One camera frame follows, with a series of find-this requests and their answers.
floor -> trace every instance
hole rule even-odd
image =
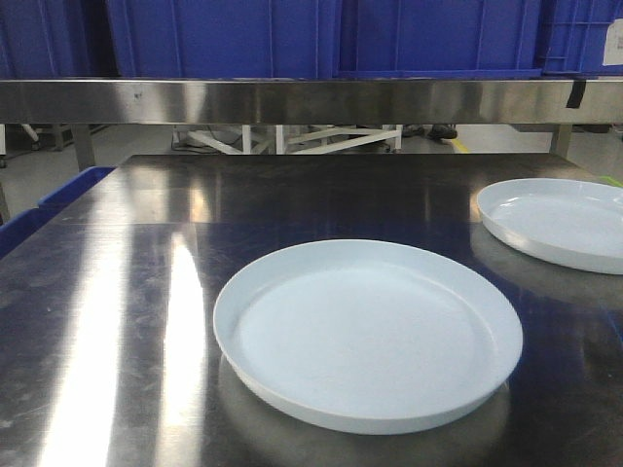
[[[403,140],[403,153],[509,153],[547,152],[551,133],[547,128],[528,130],[507,125],[461,125],[458,139],[434,142],[425,137]],[[0,183],[11,216],[35,207],[37,200],[78,173],[73,145],[61,152],[46,146],[30,150],[30,141],[14,128],[7,138],[7,168],[0,169]],[[133,154],[170,154],[173,126],[109,126],[93,135],[97,165],[117,165]],[[621,134],[574,132],[568,158],[599,176],[623,181],[623,141]],[[381,145],[363,151],[377,152]]]

white plate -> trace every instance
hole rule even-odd
[[[570,268],[623,274],[623,190],[550,178],[499,182],[477,198],[504,243]]]
[[[214,332],[264,401],[363,434],[423,430],[473,411],[522,348],[514,309],[483,277],[373,240],[305,243],[251,263],[221,291]]]

stainless steel table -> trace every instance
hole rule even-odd
[[[0,465],[623,464],[623,277],[532,259],[479,222],[482,187],[529,176],[592,179],[544,154],[130,158],[0,261]],[[214,300],[250,261],[335,237],[487,277],[525,332],[508,383],[405,436],[255,398],[221,357]]]

blue plastic crate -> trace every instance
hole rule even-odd
[[[107,0],[123,76],[331,78],[341,0]]]
[[[540,0],[344,0],[340,76],[538,76]]]
[[[610,29],[606,40],[617,19],[622,0],[542,0],[536,64],[550,75],[622,75],[623,34]],[[606,43],[614,56],[605,54]]]
[[[62,187],[39,199],[37,204],[42,209],[64,209],[114,169],[115,167],[90,167],[83,170]]]
[[[4,258],[55,215],[52,210],[28,209],[0,226],[0,258]]]
[[[0,0],[0,78],[115,76],[104,0]]]

metal shelf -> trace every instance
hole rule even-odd
[[[623,77],[567,80],[0,82],[0,123],[603,124]]]

